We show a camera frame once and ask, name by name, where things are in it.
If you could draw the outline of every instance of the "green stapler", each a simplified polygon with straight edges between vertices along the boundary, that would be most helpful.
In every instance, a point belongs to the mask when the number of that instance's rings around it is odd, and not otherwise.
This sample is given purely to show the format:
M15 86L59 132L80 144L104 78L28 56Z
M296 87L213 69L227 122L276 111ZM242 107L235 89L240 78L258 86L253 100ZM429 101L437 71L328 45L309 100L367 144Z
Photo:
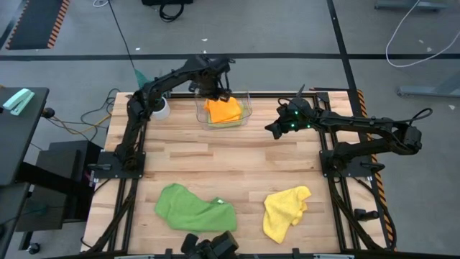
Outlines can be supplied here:
M8 101L3 104L3 107L7 110L11 110L11 114L18 116L34 95L35 93L24 88L8 99Z

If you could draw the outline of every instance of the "yellow cloth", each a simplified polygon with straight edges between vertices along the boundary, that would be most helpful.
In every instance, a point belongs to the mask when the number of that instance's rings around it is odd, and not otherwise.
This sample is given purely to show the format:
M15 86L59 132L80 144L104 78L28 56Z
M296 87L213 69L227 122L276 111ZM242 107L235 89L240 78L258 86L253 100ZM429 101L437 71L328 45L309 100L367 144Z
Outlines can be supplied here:
M233 122L239 120L242 114L242 109L234 97L230 97L227 102L206 99L204 109L211 115L212 123Z
M305 186L268 195L264 201L264 233L281 244L288 227L295 226L302 219L303 212L307 210L303 200L310 195L310 190Z

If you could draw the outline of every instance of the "wooden table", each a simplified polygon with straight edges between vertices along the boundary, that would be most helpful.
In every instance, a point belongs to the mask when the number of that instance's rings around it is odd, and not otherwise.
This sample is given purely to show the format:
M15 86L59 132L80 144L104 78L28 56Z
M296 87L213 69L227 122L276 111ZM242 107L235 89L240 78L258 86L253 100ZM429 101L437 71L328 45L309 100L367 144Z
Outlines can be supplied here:
M114 150L121 142L127 123L127 93L118 93L105 149ZM331 109L351 116L347 92L328 93ZM187 234L170 229L154 213L161 190L180 183L203 200L218 196L232 203L238 230L233 232L239 253L339 252L334 216L327 180L321 172L318 152L319 134L302 130L274 140L264 126L277 119L277 99L252 99L252 116L247 125L232 129L205 131L196 120L192 99L171 99L170 116L148 123L144 151L147 152L144 178L139 182L133 217L129 254L164 254L166 248L180 253ZM337 132L339 141L358 142L358 134ZM375 210L374 197L364 187L349 179L352 206ZM94 196L84 240L92 245L106 229L114 213L119 180L112 179ZM262 231L265 212L263 201L268 194L296 186L307 186L312 196L306 199L308 211L302 221L290 227L283 244L278 245ZM346 243L351 246L344 217ZM379 220L362 223L374 241L385 246ZM120 224L116 249L121 247L124 223ZM203 233L212 238L220 233Z

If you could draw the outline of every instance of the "orange towel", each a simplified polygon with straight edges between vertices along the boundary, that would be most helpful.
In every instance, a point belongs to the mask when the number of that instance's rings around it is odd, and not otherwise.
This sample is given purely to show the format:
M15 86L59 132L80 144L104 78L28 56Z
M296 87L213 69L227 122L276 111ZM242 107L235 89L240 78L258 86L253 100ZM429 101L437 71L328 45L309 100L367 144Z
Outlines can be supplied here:
M242 109L234 97L230 97L228 102L206 99L204 109L211 115L212 123L233 122L240 119L242 114Z

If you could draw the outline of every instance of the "white cable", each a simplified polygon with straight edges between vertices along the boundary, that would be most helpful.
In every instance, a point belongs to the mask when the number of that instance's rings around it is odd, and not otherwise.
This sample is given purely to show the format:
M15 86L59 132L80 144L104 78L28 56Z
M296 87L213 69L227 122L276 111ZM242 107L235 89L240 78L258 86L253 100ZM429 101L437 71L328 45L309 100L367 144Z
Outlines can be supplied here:
M416 61L414 63L411 63L411 64L407 64L407 65L395 65L393 63L391 63L390 59L388 58L388 48L390 47L390 44L391 42L393 41L393 38L396 36L396 33L397 31L400 29L401 27L401 24L404 22L404 20L409 16L409 14L411 13L412 10L414 10L414 8L416 8L416 6L418 5L418 3L420 3L420 0L418 0L414 6L412 7L412 9L409 10L409 12L402 18L401 22L399 23L399 25L396 27L395 29L395 32L393 32L393 36L391 36L391 39L390 41L388 42L387 44L387 47L385 48L385 55L387 56L387 61L390 65L394 66L395 68L407 68L407 67L410 67L412 65L415 65L415 64L419 64L419 63L422 63L424 61L427 61L427 60L430 60L434 57L437 57L439 56L440 54L442 54L443 52L445 52L446 50L448 50L450 47L452 47L452 45L456 42L456 40L459 38L460 36L460 30L459 30L459 33L457 33L457 35L455 36L454 40L452 40L451 44L449 44L446 48L444 48L443 50L441 50L438 54L435 54L435 55L432 55L426 59L423 59L423 60L419 60L419 61Z
M105 3L97 5L96 2L98 2L98 1L100 2L100 1L103 1L103 0L94 0L94 2L93 2L94 7L103 7L103 6L106 6L109 3L109 0L106 0Z

